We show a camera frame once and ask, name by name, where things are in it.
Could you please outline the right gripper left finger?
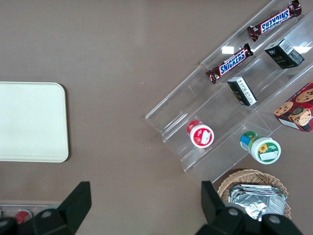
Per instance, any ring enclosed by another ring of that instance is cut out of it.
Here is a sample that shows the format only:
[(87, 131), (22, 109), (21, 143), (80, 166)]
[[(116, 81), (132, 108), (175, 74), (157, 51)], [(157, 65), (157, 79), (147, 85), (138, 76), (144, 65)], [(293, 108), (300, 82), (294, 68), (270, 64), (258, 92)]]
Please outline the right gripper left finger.
[(48, 207), (35, 216), (21, 210), (0, 219), (2, 235), (74, 235), (91, 208), (90, 182), (80, 182), (58, 206)]

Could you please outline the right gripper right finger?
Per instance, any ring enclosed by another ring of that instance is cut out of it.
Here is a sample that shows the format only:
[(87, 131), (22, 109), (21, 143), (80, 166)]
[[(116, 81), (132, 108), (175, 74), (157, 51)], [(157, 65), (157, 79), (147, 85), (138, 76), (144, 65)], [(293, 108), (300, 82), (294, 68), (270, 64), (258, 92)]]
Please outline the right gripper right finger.
[(282, 215), (266, 214), (261, 221), (234, 206), (226, 206), (211, 181), (201, 183), (201, 207), (207, 223), (198, 235), (301, 235), (302, 232)]

